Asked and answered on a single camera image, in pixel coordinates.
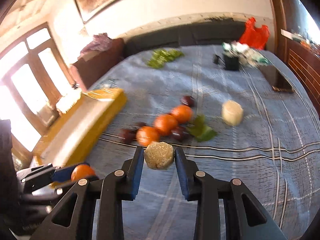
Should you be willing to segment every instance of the brown armchair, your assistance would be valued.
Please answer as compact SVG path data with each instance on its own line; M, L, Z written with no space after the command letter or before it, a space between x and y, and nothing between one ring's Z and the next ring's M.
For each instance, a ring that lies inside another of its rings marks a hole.
M124 40L113 40L112 47L103 52L92 51L69 67L69 72L82 91L87 91L99 78L123 58Z

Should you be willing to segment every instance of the tangerine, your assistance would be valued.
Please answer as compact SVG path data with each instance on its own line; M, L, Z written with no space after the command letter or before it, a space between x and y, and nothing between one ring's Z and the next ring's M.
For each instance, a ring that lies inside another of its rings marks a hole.
M189 122L192 118L193 111L189 106L179 105L171 110L171 115L179 122Z
M141 146L147 147L152 142L157 142L160 135L156 128L143 126L137 131L136 139Z
M94 172L93 168L91 168L87 164L80 164L75 167L73 172L71 173L71 180L79 180L90 176L95 176L96 173Z
M171 130L178 126L178 121L170 114L161 114L158 116L153 126L158 130L160 135L167 136Z

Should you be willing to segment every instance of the silver bolt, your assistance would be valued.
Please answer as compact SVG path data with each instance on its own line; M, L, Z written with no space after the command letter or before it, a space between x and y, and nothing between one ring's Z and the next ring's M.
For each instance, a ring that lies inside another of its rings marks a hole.
M87 184L87 180L86 179L81 179L81 180L79 180L78 181L78 184L80 185L80 186L84 186L85 184Z
M52 206L46 206L45 211L49 214L52 211Z
M196 172L196 175L197 175L198 177L204 177L204 176L205 176L205 172L204 172L204 171L197 171L197 172Z
M239 179L233 179L233 180L232 180L232 183L233 183L234 185L236 185L236 186L239 186L239 185L241 185L241 180L239 180Z
M58 188L57 189L57 195L61 195L63 193L63 189L62 188Z
M117 170L117 171L115 171L115 175L116 175L117 177L121 177L123 174L124 174L124 171L123 171L123 170Z

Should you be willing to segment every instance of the red plastic bag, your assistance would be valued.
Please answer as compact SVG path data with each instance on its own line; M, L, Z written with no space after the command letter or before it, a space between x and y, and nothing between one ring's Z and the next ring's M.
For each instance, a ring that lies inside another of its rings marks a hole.
M251 48L264 49L270 36L270 32L266 25L262 25L261 28L254 27L255 22L256 19L254 17L247 20L245 23L245 31L239 42L247 44Z

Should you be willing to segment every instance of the beige cylindrical object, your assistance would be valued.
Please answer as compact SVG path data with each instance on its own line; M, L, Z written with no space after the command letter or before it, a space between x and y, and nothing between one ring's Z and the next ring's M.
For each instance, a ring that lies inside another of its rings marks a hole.
M226 124L237 126L242 121L243 109L237 102L228 100L222 104L221 115Z
M166 170L173 163L173 147L165 142L153 142L144 152L147 166L153 170Z

